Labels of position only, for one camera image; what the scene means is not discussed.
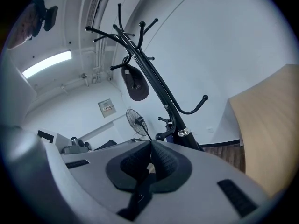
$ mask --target electrical box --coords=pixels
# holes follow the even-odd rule
[[[116,113],[115,107],[112,104],[111,99],[107,99],[102,102],[99,102],[98,105],[99,105],[99,108],[101,109],[101,112],[102,112],[104,118],[106,118],[107,116],[109,116],[111,114]]]

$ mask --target electrical outlet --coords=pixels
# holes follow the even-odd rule
[[[207,127],[206,130],[208,133],[214,133],[214,129],[212,127]]]

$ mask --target ceiling light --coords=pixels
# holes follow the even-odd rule
[[[63,62],[69,59],[71,59],[71,51],[66,51],[55,56],[51,56],[25,70],[23,72],[23,75],[27,79],[30,76],[40,72],[41,70],[48,68],[49,66],[55,65],[59,62]]]

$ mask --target vent slot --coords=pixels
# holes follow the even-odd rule
[[[80,160],[80,161],[66,163],[66,166],[67,166],[68,169],[71,169],[71,168],[77,168],[77,167],[80,167],[80,166],[83,166],[83,165],[86,165],[86,164],[89,164],[89,161]]]
[[[232,180],[225,179],[217,182],[217,184],[240,217],[244,217],[257,209],[257,205]]]
[[[86,26],[93,27],[94,17],[98,10],[98,6],[101,0],[92,0],[88,9],[88,15],[86,19]]]

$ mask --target black coat rack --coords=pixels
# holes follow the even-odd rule
[[[147,57],[145,53],[143,52],[141,46],[143,42],[143,36],[148,32],[148,30],[158,21],[156,18],[147,28],[145,27],[145,22],[140,22],[140,35],[139,35],[139,41],[138,44],[135,45],[134,42],[129,38],[129,36],[134,36],[134,34],[126,33],[122,27],[121,23],[121,4],[118,4],[118,22],[119,22],[119,28],[117,25],[113,25],[113,28],[116,30],[117,34],[107,34],[105,32],[102,32],[100,30],[94,29],[90,26],[86,27],[86,31],[92,31],[98,34],[101,34],[102,37],[99,37],[94,42],[97,42],[105,37],[108,37],[120,45],[124,47],[128,55],[123,59],[122,64],[112,66],[110,67],[110,70],[114,70],[117,68],[120,68],[122,66],[128,65],[131,58],[133,58],[136,63],[139,65],[142,72],[145,74],[146,78],[148,79],[149,83],[152,85],[154,91],[160,98],[164,108],[169,114],[169,119],[172,122],[172,127],[170,130],[164,132],[164,133],[158,133],[156,134],[156,140],[164,140],[167,136],[171,135],[176,128],[178,129],[178,136],[181,138],[182,142],[181,144],[185,147],[193,148],[196,150],[200,150],[197,142],[195,141],[195,138],[191,131],[186,127],[184,124],[181,116],[179,115],[178,111],[180,111],[183,114],[193,114],[195,113],[206,100],[208,100],[208,96],[204,95],[202,97],[202,100],[198,103],[198,105],[195,107],[194,110],[186,112],[183,111],[180,106],[178,105],[177,101],[175,100],[173,94],[171,93],[170,89],[156,70],[156,68],[153,66],[153,64],[150,62],[150,60],[154,60],[153,57]]]

